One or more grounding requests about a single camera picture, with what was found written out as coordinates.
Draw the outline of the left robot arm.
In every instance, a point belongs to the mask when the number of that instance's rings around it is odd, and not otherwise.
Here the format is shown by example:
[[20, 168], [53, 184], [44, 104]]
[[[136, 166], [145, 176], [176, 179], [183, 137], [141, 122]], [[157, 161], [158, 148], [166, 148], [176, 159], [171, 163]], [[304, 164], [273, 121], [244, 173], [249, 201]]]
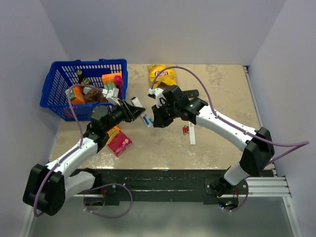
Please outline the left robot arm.
[[55, 215], [65, 200], [82, 191], [96, 194], [102, 189], [102, 181], [91, 171], [73, 172], [84, 161], [97, 154], [106, 145], [108, 131], [124, 122], [133, 122], [145, 112], [145, 108], [119, 101], [112, 111], [106, 106], [97, 106], [91, 121], [81, 139], [58, 159], [32, 167], [23, 202], [33, 207], [33, 214], [40, 217], [44, 213]]

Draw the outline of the white remote battery cover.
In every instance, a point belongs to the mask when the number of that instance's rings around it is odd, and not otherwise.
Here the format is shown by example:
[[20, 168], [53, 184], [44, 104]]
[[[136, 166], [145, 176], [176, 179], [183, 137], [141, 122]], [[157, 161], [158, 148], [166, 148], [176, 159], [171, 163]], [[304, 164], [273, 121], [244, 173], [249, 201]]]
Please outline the white remote battery cover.
[[196, 137], [195, 137], [195, 127], [192, 122], [188, 122], [189, 127], [189, 138], [190, 138], [190, 145], [196, 144]]

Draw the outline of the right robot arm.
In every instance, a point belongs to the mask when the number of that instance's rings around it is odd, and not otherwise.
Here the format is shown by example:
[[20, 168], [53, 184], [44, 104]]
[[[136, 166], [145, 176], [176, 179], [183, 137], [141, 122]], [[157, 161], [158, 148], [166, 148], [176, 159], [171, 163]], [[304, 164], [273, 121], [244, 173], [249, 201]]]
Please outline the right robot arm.
[[218, 197], [231, 194], [249, 176], [260, 176], [275, 154], [271, 134], [266, 128], [256, 130], [247, 127], [245, 131], [240, 131], [240, 123], [213, 112], [211, 106], [198, 97], [189, 99], [176, 85], [166, 89], [149, 89], [148, 96], [156, 101], [152, 106], [154, 127], [167, 127], [174, 119], [180, 118], [217, 133], [242, 152], [237, 164], [210, 183], [210, 190]]

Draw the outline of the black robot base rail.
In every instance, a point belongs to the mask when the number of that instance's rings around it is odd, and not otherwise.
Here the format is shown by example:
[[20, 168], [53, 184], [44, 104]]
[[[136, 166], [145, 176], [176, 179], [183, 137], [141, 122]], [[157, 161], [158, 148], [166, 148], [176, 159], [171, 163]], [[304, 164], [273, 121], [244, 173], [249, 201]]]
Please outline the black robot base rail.
[[96, 181], [91, 189], [80, 192], [85, 201], [119, 205], [123, 201], [134, 202], [202, 202], [219, 204], [221, 207], [236, 207], [238, 198], [248, 194], [245, 180], [242, 180], [229, 194], [218, 197], [210, 190], [210, 183], [223, 174], [223, 170], [158, 170], [158, 169], [77, 169], [91, 171]]

